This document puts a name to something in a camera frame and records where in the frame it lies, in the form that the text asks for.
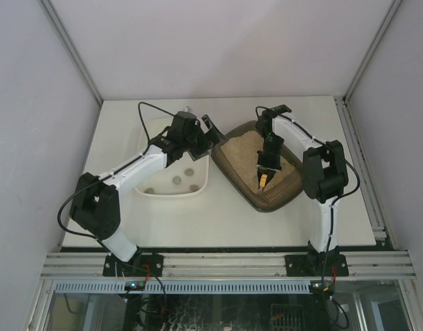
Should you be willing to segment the yellow plastic litter scoop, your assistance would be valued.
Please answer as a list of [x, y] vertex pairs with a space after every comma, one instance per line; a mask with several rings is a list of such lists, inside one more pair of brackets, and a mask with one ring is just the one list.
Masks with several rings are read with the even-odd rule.
[[267, 179], [268, 179], [268, 174], [267, 173], [261, 174], [260, 179], [259, 179], [259, 188], [261, 190], [264, 190], [265, 189], [265, 186], [267, 184]]

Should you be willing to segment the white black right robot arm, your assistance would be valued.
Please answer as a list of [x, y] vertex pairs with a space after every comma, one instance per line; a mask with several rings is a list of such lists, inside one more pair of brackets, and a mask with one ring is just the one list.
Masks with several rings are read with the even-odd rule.
[[310, 133], [286, 105], [256, 108], [256, 131], [263, 138], [258, 151], [258, 188], [264, 190], [282, 170], [280, 153], [286, 147], [302, 163], [302, 186], [313, 201], [313, 223], [307, 253], [312, 270], [324, 262], [333, 263], [339, 255], [336, 239], [337, 201], [349, 184], [347, 160], [338, 140], [323, 141]]

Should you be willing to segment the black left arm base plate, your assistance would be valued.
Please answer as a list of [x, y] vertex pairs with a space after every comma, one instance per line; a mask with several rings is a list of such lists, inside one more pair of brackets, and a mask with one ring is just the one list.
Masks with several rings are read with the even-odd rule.
[[135, 254], [129, 261], [121, 261], [112, 253], [108, 253], [103, 264], [104, 277], [161, 277], [164, 256], [161, 254]]

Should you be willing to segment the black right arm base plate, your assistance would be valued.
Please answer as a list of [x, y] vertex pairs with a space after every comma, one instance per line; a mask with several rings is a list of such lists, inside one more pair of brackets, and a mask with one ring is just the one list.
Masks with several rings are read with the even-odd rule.
[[349, 276], [347, 260], [343, 254], [329, 257], [327, 262], [324, 262], [324, 258], [311, 260], [308, 254], [287, 254], [285, 267], [288, 277]]

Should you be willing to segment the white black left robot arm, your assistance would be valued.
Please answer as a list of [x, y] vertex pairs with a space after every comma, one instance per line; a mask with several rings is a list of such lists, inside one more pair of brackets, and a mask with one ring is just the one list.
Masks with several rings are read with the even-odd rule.
[[170, 167], [187, 153], [194, 161], [225, 140], [211, 119], [189, 112], [176, 113], [169, 126], [151, 138], [134, 158], [102, 175], [81, 175], [72, 197], [70, 218], [107, 248], [129, 262], [138, 246], [121, 227], [121, 197], [151, 175]]

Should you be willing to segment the dark translucent litter box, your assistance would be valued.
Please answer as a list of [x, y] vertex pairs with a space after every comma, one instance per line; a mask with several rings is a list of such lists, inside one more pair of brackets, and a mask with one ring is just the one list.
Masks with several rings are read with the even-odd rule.
[[236, 191], [259, 212], [273, 212], [303, 191], [302, 162], [283, 146], [280, 151], [282, 170], [277, 172], [264, 190], [258, 189], [257, 160], [263, 139], [255, 130], [255, 121], [248, 121], [226, 134], [228, 143], [216, 146], [211, 157]]

